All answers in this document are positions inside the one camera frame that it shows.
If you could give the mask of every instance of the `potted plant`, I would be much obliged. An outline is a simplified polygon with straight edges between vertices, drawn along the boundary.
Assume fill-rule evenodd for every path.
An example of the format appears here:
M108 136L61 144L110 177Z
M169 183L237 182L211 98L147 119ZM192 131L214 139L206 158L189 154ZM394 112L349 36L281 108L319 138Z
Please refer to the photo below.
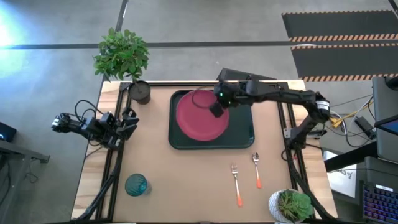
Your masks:
M313 214L310 197L291 189L272 194L268 207L276 220L285 223L300 223Z
M111 77L120 80L132 78L130 97L140 104L148 103L150 86L145 81L138 81L142 76L142 68L147 69L148 66L146 43L127 29L123 35L110 28L103 39L98 46L100 54L94 57L95 75L103 74L108 81Z

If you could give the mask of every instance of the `fork with orange handle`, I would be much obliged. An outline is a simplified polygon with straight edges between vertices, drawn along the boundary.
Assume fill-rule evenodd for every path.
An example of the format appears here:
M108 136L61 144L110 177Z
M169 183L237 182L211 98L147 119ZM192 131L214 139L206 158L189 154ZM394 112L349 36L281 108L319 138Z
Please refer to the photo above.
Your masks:
M235 177L235 186L236 186L236 198L238 200L238 206L242 207L242 198L241 194L239 193L239 187L238 187L238 167L235 164L232 164L231 166L232 169L232 174Z
M259 176L259 169L257 168L257 162L259 161L259 154L258 153L254 153L253 154L253 162L254 162L254 165L256 166L256 174L257 174L257 188L261 188L262 187L262 185L261 185L261 181L260 181L260 176Z

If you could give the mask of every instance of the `white pot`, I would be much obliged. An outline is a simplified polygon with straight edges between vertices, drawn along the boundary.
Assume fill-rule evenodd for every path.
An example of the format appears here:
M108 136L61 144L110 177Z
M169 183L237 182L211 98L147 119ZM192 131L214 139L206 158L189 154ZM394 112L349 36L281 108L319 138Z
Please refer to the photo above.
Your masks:
M278 200L279 200L279 195L284 192L285 190L279 190L271 195L268 201L268 208L269 212L271 212L271 215L278 221L283 222L283 223L292 223L292 221L288 220L283 216L283 214L279 211L278 209Z

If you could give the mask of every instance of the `brown cardboard surface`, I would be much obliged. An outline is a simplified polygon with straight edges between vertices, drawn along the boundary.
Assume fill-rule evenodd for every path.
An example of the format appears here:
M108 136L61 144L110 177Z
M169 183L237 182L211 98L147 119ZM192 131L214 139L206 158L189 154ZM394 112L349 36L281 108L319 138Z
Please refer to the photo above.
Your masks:
M185 87L152 87L147 105L131 107L140 122L125 143L114 222L273 222L268 199L290 188L277 104L252 107L255 141L247 149L176 150L168 141L170 97ZM252 154L258 152L262 189L256 187ZM243 206L236 202L231 164L238 166ZM149 195L129 196L124 183L135 173L152 185Z

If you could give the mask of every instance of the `green plant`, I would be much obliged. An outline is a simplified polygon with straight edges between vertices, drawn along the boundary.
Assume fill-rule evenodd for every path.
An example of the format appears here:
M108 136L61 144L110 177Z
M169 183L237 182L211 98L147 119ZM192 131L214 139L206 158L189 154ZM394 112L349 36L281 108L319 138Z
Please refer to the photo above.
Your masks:
M98 46L100 55L94 56L95 75L103 74L108 80L110 77L120 80L132 77L136 81L142 75L142 67L147 69L148 66L146 43L127 29L123 35L110 28L103 39Z
M293 190L285 190L279 195L278 209L292 222L304 220L313 214L310 197Z

